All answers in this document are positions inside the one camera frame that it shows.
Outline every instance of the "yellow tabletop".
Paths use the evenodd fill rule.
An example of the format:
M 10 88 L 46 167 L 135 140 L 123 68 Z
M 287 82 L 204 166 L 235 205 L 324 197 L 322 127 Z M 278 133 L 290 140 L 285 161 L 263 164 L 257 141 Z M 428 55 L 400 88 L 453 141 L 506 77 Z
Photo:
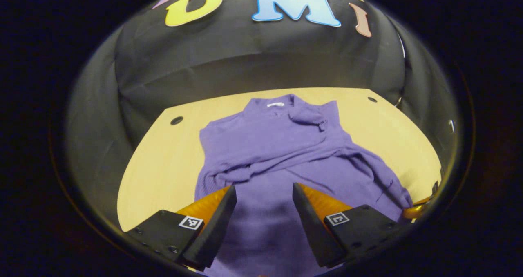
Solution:
M 145 134 L 120 184 L 122 230 L 129 231 L 158 210 L 176 212 L 194 202 L 204 162 L 199 133 L 209 122 L 243 111 L 251 98 L 291 93 L 310 104 L 336 100 L 344 130 L 354 143 L 385 161 L 414 202 L 429 197 L 434 183 L 441 180 L 441 165 L 428 139 L 401 111 L 369 89 L 314 87 L 222 96 L 167 108 Z M 183 121 L 171 125 L 178 116 Z

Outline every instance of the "letter m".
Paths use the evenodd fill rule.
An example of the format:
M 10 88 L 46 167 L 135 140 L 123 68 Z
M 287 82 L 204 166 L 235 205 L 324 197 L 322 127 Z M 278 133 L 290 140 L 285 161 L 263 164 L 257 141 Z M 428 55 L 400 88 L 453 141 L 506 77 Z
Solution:
M 301 18 L 303 11 L 308 7 L 310 13 L 305 18 L 310 22 L 334 27 L 342 25 L 334 17 L 327 0 L 258 0 L 258 13 L 253 15 L 253 20 L 281 20 L 284 15 L 276 11 L 276 5 L 293 20 Z

